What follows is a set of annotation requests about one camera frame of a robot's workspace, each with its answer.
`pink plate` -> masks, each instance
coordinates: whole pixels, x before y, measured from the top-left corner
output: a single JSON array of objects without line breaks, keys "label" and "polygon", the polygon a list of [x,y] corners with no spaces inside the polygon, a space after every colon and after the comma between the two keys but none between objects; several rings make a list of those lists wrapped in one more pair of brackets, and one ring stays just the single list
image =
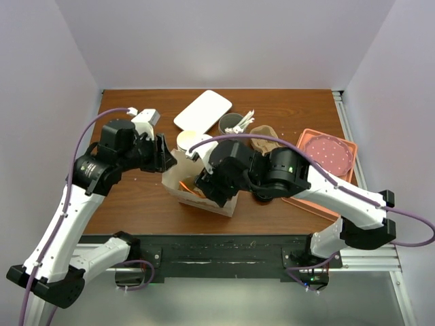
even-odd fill
[{"label": "pink plate", "polygon": [[324,134],[313,137],[305,144],[304,152],[337,177],[352,168],[353,155],[349,147],[335,137]]}]

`white wall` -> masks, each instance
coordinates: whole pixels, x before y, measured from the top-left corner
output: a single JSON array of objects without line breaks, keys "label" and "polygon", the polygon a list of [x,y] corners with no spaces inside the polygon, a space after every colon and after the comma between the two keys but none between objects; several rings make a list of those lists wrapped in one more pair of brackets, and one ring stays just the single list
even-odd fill
[{"label": "white wall", "polygon": [[[372,190],[389,188],[396,206],[435,222],[435,2],[397,0],[345,91],[351,126]],[[427,228],[397,218],[399,239]],[[435,320],[435,246],[400,248],[408,292],[421,326]]]},{"label": "white wall", "polygon": [[101,88],[344,89],[394,0],[56,0]]},{"label": "white wall", "polygon": [[0,320],[24,289],[6,280],[54,213],[71,149],[99,92],[53,0],[0,3]]}]

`wooden tabletop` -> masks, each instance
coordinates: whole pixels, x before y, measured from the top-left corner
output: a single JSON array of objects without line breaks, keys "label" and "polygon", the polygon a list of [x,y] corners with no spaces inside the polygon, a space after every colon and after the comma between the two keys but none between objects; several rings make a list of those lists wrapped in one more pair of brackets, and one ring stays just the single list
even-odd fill
[{"label": "wooden tabletop", "polygon": [[[169,149],[176,147],[181,131],[174,117],[204,90],[106,90],[99,112],[114,107],[157,109],[161,114],[155,132],[165,133]],[[233,104],[231,112],[246,114],[255,109],[256,121],[272,126],[278,136],[296,144],[305,128],[343,138],[343,131],[330,90],[216,90]],[[92,141],[98,141],[103,124],[115,113],[97,122]],[[217,125],[209,132],[218,134]],[[92,216],[85,233],[111,234],[308,234],[324,229],[330,221],[312,215],[281,199],[258,204],[241,192],[233,217],[186,206],[161,185],[161,174],[133,170],[125,173]]]}]

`cardboard box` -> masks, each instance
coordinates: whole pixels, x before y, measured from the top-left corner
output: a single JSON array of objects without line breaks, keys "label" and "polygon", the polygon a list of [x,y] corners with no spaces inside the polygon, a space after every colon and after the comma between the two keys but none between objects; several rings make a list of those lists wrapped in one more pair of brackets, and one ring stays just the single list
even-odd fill
[{"label": "cardboard box", "polygon": [[186,158],[183,151],[173,149],[171,154],[177,159],[177,165],[162,174],[162,184],[168,193],[176,197],[178,201],[183,204],[232,217],[232,214],[236,209],[237,198],[239,195],[237,194],[232,197],[231,200],[226,202],[225,206],[221,208],[218,204],[209,199],[200,198],[190,192],[181,190],[182,188],[180,187],[179,182],[197,176],[202,169],[204,169],[204,165],[201,160],[197,160],[196,162],[189,160]]}]

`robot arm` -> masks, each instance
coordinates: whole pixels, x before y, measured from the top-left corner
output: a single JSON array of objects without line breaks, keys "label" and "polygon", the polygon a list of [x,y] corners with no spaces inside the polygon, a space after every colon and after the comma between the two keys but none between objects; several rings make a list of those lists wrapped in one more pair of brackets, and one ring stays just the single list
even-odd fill
[{"label": "robot arm", "polygon": [[[71,259],[74,248],[89,219],[121,180],[123,172],[140,168],[146,172],[164,172],[177,164],[169,152],[164,136],[154,136],[153,127],[159,114],[154,109],[143,110],[129,120],[112,120],[104,125],[98,143],[77,158],[73,172],[71,199],[66,215],[62,214],[67,186],[51,223],[31,256],[23,265],[12,266],[7,278],[26,287],[29,274],[36,265],[32,292],[61,308],[67,308],[78,298],[86,282],[107,268],[138,259],[137,239],[118,232],[95,250]],[[63,216],[56,236],[51,239],[59,216]],[[36,263],[41,248],[51,241],[43,259]]]},{"label": "robot arm", "polygon": [[[238,141],[209,143],[189,152],[188,157],[201,158],[205,169],[197,176],[196,186],[204,195],[224,206],[238,191],[248,191],[271,198],[294,197],[322,205],[341,215],[328,228],[311,235],[309,247],[298,259],[307,266],[331,256],[345,247],[375,249],[396,238],[395,223],[387,219],[386,211],[355,196],[364,196],[385,205],[393,194],[367,192],[335,176],[334,186],[300,154],[279,147],[263,156]],[[339,189],[345,187],[350,192]]]}]

